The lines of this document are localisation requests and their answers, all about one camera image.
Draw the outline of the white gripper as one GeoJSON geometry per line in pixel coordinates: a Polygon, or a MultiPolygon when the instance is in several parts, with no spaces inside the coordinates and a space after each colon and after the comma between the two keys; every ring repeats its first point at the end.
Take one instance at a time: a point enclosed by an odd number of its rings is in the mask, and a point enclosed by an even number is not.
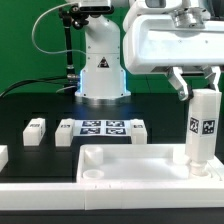
{"type": "Polygon", "coordinates": [[[137,17],[123,39],[124,62],[132,74],[149,74],[170,67],[166,75],[180,101],[194,97],[182,77],[182,66],[202,66],[211,89],[219,90],[224,64],[224,22],[207,21],[204,29],[176,28],[170,15],[137,17]]]}

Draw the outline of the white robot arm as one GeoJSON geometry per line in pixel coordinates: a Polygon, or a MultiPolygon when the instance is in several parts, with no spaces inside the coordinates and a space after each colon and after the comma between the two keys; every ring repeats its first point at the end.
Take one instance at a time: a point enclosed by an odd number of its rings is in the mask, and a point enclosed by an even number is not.
{"type": "Polygon", "coordinates": [[[218,88],[224,65],[224,16],[213,0],[66,0],[73,25],[85,29],[80,98],[115,100],[130,93],[120,63],[132,74],[166,75],[182,101],[193,97],[182,78],[203,74],[218,88]]]}

